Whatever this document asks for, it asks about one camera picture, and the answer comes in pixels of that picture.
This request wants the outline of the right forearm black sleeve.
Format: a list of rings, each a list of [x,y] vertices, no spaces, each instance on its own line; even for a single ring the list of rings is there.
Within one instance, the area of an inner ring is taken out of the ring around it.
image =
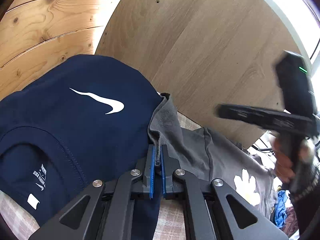
[[[297,216],[299,233],[302,234],[306,231],[319,208],[319,183],[305,197],[299,200],[297,198],[298,194],[290,193],[290,200]]]

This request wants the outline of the right hand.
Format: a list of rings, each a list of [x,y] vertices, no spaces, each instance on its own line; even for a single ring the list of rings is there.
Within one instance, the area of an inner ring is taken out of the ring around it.
[[[311,140],[298,135],[280,134],[273,142],[275,172],[292,195],[306,195],[319,178],[316,149]]]

